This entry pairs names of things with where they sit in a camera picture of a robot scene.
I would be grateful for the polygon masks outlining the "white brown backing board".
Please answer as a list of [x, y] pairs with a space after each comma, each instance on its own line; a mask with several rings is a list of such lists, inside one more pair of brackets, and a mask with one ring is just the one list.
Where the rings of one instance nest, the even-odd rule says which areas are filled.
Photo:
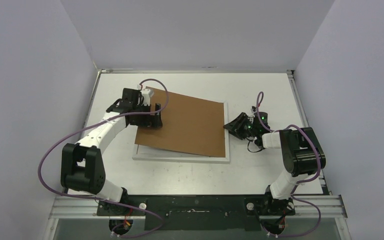
[[139, 127], [135, 144], [207, 157], [226, 157], [224, 103], [166, 93], [156, 88], [153, 91], [152, 104], [168, 104], [160, 113], [162, 127]]

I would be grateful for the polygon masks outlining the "white picture frame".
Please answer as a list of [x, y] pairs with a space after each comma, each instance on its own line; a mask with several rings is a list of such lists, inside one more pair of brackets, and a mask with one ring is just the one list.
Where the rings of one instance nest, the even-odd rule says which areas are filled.
[[163, 148], [146, 146], [137, 143], [134, 140], [132, 149], [132, 159], [134, 161], [151, 161], [151, 162], [176, 162], [176, 163], [198, 163], [198, 164], [229, 164], [230, 145], [229, 133], [223, 130], [224, 156], [207, 156], [193, 154], [188, 152], [173, 151]]

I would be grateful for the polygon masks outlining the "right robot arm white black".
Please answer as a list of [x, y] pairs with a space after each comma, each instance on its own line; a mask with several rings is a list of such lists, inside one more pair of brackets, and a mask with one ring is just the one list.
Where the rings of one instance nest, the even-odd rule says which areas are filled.
[[283, 170], [265, 190], [261, 206], [254, 209], [266, 215], [294, 212], [292, 195], [310, 176], [316, 176], [326, 166], [326, 156], [311, 127], [271, 130], [268, 113], [253, 110], [252, 115], [242, 112], [223, 126], [237, 139], [247, 140], [261, 152], [279, 149]]

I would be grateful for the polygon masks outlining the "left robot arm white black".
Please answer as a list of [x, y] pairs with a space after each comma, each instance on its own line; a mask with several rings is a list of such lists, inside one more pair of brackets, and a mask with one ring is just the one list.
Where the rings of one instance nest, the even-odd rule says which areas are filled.
[[158, 129], [163, 126], [161, 104], [151, 105], [150, 88], [125, 88], [122, 97], [105, 111], [99, 126], [76, 143], [62, 149], [60, 182], [64, 188], [109, 200], [116, 215], [129, 210], [128, 192], [106, 178], [102, 154], [112, 140], [128, 126]]

